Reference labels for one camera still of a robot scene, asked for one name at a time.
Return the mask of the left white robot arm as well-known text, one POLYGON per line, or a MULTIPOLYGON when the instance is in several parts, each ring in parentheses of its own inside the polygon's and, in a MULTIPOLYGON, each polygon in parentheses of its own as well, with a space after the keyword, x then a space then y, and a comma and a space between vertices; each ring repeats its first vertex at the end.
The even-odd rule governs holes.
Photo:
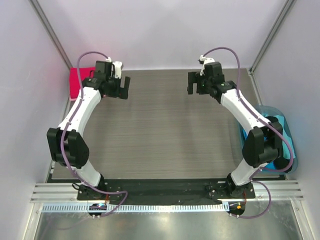
POLYGON ((104 177, 89 160, 90 150, 83 134, 94 109, 104 97, 126 100, 130 77, 122 77, 123 63, 107 58, 97 61, 93 74, 82 79, 78 97, 64 120, 49 128, 47 141, 54 162, 68 168, 80 180, 78 192, 91 199, 107 194, 104 177))

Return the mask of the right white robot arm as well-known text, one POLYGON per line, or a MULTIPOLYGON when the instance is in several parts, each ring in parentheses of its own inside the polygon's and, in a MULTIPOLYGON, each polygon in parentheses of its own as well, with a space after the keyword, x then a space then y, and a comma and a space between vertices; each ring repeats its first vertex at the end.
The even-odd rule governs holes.
POLYGON ((233 81, 226 81, 219 62, 206 63, 200 71, 187 75, 188 94, 210 95, 229 110, 245 130, 242 160, 226 177, 225 190, 231 198, 240 198, 260 168, 283 157, 283 127, 275 118, 263 117, 237 90, 233 81))

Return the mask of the red t shirt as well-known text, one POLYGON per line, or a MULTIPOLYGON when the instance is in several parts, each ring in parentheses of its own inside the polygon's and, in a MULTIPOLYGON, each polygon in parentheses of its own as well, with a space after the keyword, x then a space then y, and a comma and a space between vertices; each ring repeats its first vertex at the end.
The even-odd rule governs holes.
MULTIPOLYGON (((92 76, 95 67, 81 67, 79 69, 81 81, 85 78, 92 76)), ((72 67, 69 72, 69 97, 78 97, 80 91, 79 78, 77 68, 72 67)))

